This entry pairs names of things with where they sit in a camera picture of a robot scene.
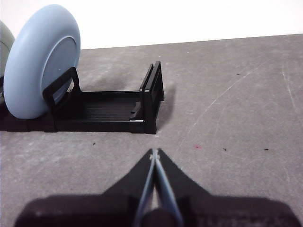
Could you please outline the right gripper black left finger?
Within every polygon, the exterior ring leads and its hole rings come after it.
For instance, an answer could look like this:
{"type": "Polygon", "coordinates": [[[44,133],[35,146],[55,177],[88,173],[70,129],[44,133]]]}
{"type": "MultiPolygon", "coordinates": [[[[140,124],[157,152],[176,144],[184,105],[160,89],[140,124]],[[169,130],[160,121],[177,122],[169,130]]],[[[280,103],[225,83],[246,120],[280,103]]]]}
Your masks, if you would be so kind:
{"type": "Polygon", "coordinates": [[[146,204],[152,179],[148,150],[119,181],[101,194],[59,194],[34,199],[16,219],[17,227],[130,227],[146,204]]]}

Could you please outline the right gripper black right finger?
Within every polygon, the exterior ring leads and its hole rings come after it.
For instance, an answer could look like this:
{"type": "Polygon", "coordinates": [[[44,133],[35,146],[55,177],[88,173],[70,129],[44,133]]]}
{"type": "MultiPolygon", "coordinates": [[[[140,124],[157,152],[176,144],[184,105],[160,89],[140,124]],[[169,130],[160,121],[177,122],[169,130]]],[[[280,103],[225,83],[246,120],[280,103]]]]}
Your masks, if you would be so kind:
{"type": "Polygon", "coordinates": [[[162,150],[162,172],[186,227],[296,227],[298,218],[280,201],[264,197],[218,196],[188,177],[162,150]]]}

